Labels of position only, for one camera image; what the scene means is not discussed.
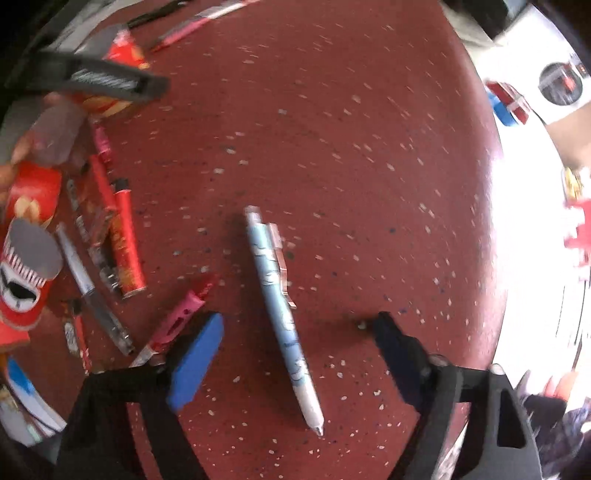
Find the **red pen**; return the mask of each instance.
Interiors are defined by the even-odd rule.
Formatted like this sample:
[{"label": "red pen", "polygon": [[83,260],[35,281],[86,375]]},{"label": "red pen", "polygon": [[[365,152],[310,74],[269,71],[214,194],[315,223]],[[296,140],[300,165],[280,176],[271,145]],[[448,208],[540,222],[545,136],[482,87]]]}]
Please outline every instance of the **red pen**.
[{"label": "red pen", "polygon": [[131,362],[130,367],[144,365],[154,355],[168,351],[170,345],[174,342],[178,334],[183,331],[195,312],[205,305],[205,299],[212,289],[216,278],[215,275],[208,275],[195,283],[193,288],[187,292],[185,298],[166,316],[146,346],[142,348],[139,355]]},{"label": "red pen", "polygon": [[76,332],[76,340],[78,340],[78,349],[80,351],[80,358],[82,359],[82,367],[84,374],[88,376],[92,371],[92,362],[86,346],[86,337],[82,327],[82,302],[80,299],[69,300],[70,315],[74,323],[74,331]]}]

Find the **red packaging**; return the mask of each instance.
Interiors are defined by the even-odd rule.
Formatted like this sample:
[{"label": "red packaging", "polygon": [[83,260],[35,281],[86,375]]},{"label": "red packaging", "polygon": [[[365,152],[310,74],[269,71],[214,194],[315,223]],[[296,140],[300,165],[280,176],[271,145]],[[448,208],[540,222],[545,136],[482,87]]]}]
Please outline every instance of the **red packaging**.
[{"label": "red packaging", "polygon": [[[110,25],[92,35],[77,50],[78,53],[111,60],[137,69],[148,69],[150,64],[135,43],[129,29],[125,25]],[[101,116],[111,116],[120,112],[131,102],[111,97],[78,94],[73,96],[85,110]]]},{"label": "red packaging", "polygon": [[117,263],[119,286],[123,292],[123,298],[127,299],[145,290],[146,282],[135,240],[131,213],[131,190],[128,181],[127,179],[117,179],[113,186],[118,212],[111,222],[111,244]]},{"label": "red packaging", "polygon": [[25,218],[46,228],[56,211],[60,197],[61,173],[30,161],[18,165],[4,213],[5,224],[13,218]]},{"label": "red packaging", "polygon": [[0,320],[16,330],[32,329],[62,264],[60,249],[50,233],[15,218],[0,258]]},{"label": "red packaging", "polygon": [[91,155],[88,165],[89,168],[74,182],[74,194],[88,233],[88,238],[84,240],[91,247],[99,247],[109,232],[111,220],[117,212],[117,205],[105,166],[99,157]]}]

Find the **pen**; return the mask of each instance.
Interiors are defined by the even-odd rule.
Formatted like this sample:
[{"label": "pen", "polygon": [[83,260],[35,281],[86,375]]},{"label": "pen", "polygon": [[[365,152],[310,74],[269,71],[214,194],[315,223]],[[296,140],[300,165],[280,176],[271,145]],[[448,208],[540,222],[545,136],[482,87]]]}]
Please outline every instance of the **pen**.
[{"label": "pen", "polygon": [[66,257],[66,262],[70,267],[72,276],[76,280],[80,293],[82,293],[82,299],[92,312],[92,316],[99,322],[100,326],[109,335],[109,338],[121,353],[124,355],[131,354],[134,351],[134,346],[129,333],[121,325],[121,322],[113,312],[108,309],[103,297],[95,288],[88,272],[84,268],[84,265],[82,265],[78,253],[76,253],[72,241],[66,234],[66,228],[63,223],[60,223],[56,227],[56,235],[60,241],[61,249],[64,251],[64,257]]},{"label": "pen", "polygon": [[86,336],[82,326],[82,303],[80,302],[80,299],[70,300],[68,301],[68,307],[72,321],[74,322],[74,332],[76,335],[80,359],[82,360],[82,368],[84,369],[84,374],[88,377],[92,371],[92,362],[90,361],[88,346],[86,345]]},{"label": "pen", "polygon": [[165,34],[160,35],[151,48],[152,52],[157,52],[158,50],[162,50],[173,43],[182,40],[187,35],[193,33],[194,31],[198,30],[206,23],[211,20],[215,20],[216,18],[220,18],[230,12],[239,10],[249,4],[253,4],[258,2],[258,0],[227,0],[221,5],[217,5],[215,7],[210,7],[202,12],[199,12],[196,15],[193,15],[188,20],[176,25],[172,29],[168,30]]},{"label": "pen", "polygon": [[296,305],[287,295],[287,268],[281,252],[279,231],[273,223],[262,223],[257,207],[246,207],[245,214],[267,312],[290,374],[291,386],[306,423],[321,437],[324,434],[324,416],[291,314]]}]

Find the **red marker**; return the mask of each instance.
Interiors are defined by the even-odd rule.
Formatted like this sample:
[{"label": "red marker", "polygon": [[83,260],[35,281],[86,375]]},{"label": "red marker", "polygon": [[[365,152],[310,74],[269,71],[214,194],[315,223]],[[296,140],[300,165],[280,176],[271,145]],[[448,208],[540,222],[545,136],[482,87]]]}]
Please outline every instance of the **red marker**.
[{"label": "red marker", "polygon": [[92,362],[90,361],[84,328],[82,326],[82,303],[80,299],[76,299],[70,300],[68,305],[74,323],[74,331],[76,332],[76,340],[78,341],[78,350],[80,351],[80,359],[82,359],[82,368],[84,368],[84,374],[88,376],[92,371]]}]

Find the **retractable pen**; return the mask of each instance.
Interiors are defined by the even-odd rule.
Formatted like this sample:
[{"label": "retractable pen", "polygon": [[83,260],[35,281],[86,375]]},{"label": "retractable pen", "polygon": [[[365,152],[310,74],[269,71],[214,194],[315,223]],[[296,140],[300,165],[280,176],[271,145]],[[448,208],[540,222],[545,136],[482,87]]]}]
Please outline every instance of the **retractable pen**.
[{"label": "retractable pen", "polygon": [[287,294],[287,267],[281,251],[277,225],[265,225],[257,207],[245,209],[248,237],[261,282],[267,312],[290,374],[295,397],[306,423],[318,436],[324,434],[324,416],[301,349],[291,309],[296,305]]},{"label": "retractable pen", "polygon": [[102,329],[113,340],[121,353],[124,355],[133,353],[134,346],[129,333],[113,312],[109,310],[103,297],[95,288],[95,284],[92,283],[72,241],[66,234],[66,227],[63,223],[56,227],[56,235],[60,241],[61,249],[64,251],[66,263],[70,267],[72,276],[76,280],[80,293],[82,293],[82,299],[90,309],[92,316],[99,322]]}]

